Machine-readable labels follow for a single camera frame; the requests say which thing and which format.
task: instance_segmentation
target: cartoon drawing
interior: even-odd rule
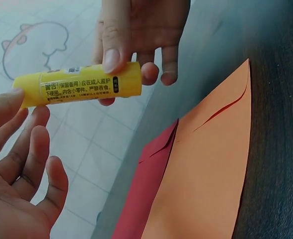
[[[21,32],[12,40],[2,42],[2,66],[6,75],[15,77],[35,72],[50,71],[50,57],[65,51],[69,38],[67,28],[56,22],[23,24]]]

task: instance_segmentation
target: glue stick label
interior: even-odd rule
[[[48,104],[121,96],[120,78],[95,66],[44,73],[40,90]]]

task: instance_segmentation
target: paper envelope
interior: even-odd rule
[[[251,128],[249,61],[182,118],[143,239],[230,239]]]
[[[140,239],[160,186],[178,121],[145,146],[112,239]]]

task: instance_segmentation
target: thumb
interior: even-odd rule
[[[129,57],[131,0],[103,0],[103,69],[106,73],[121,70]]]

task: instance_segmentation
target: finger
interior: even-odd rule
[[[148,62],[142,65],[141,73],[142,73],[142,84],[144,84],[145,86],[150,86],[156,82],[159,69],[154,63]]]
[[[98,101],[103,106],[110,106],[115,102],[115,100],[116,100],[115,98],[109,98],[109,99],[101,99],[101,100],[98,100]]]
[[[68,177],[58,157],[50,157],[46,171],[48,174],[49,186],[46,197],[37,207],[39,207],[48,218],[52,227],[57,221],[68,193]]]
[[[122,70],[131,55],[131,0],[103,0],[103,68],[106,73]]]
[[[5,94],[0,94],[0,127],[17,114],[22,101],[23,90],[19,88],[12,89]]]
[[[29,153],[31,131],[37,125],[46,126],[50,117],[46,106],[36,107],[9,154],[0,161],[0,176],[12,184],[20,176]]]
[[[163,74],[161,76],[161,81],[166,86],[172,85],[177,80],[177,58],[178,46],[162,48]]]
[[[142,71],[142,84],[149,86],[153,85],[157,80],[157,74],[154,72],[154,69],[157,66],[154,62],[154,51],[153,52],[144,52],[137,54],[137,61],[140,63],[141,67],[143,67],[146,63],[148,66],[144,67],[144,71]]]
[[[98,21],[96,24],[94,42],[93,42],[93,58],[92,64],[102,64],[103,60],[103,45],[102,45],[102,32],[103,32],[103,21],[102,11],[99,13]]]
[[[21,127],[28,116],[28,109],[20,110],[16,116],[0,127],[0,151],[9,138]]]
[[[26,201],[30,202],[39,188],[49,156],[49,143],[49,133],[44,126],[33,128],[27,161],[20,177],[12,185],[20,197]]]

